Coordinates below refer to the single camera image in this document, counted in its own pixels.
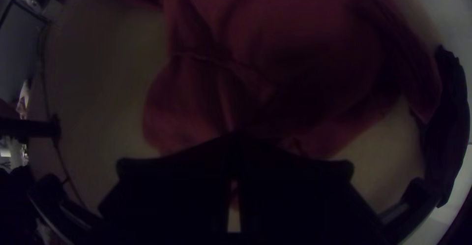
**red clothing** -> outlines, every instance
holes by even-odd
[[[162,8],[169,64],[146,139],[169,154],[246,130],[309,157],[335,154],[403,94],[427,122],[441,81],[392,0],[140,0]]]

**red fabric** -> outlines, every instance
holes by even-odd
[[[392,0],[138,1],[167,24],[170,61],[144,110],[163,154],[246,130],[323,158],[400,94],[425,122],[438,106],[435,63]]]

